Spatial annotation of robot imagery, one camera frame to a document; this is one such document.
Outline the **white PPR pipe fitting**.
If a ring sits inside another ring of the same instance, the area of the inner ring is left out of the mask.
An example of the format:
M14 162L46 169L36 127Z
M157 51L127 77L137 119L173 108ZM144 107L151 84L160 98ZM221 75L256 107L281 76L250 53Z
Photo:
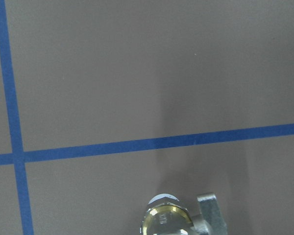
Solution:
M199 214L188 209L172 194L154 196L147 204L141 235L226 235L227 224L214 193L196 197Z

